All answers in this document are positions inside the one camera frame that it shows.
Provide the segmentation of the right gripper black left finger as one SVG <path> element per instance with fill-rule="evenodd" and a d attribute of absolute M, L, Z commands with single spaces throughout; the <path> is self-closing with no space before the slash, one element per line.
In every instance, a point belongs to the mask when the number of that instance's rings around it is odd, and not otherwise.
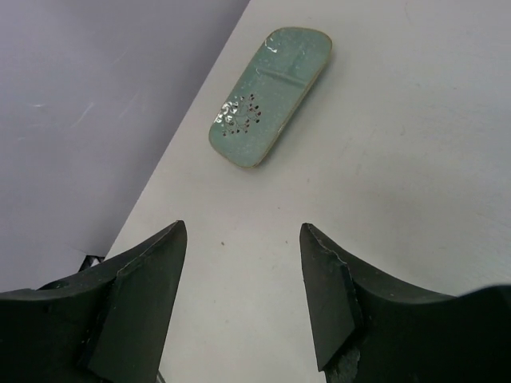
<path fill-rule="evenodd" d="M 178 220 L 87 270 L 2 293 L 2 381 L 156 381 L 186 248 Z"/>

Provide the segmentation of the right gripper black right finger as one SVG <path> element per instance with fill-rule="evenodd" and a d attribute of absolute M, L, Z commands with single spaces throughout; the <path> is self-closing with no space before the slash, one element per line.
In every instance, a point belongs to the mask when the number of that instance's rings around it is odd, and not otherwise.
<path fill-rule="evenodd" d="M 510 288 L 404 282 L 312 224 L 299 234 L 316 363 L 329 382 L 507 382 Z"/>

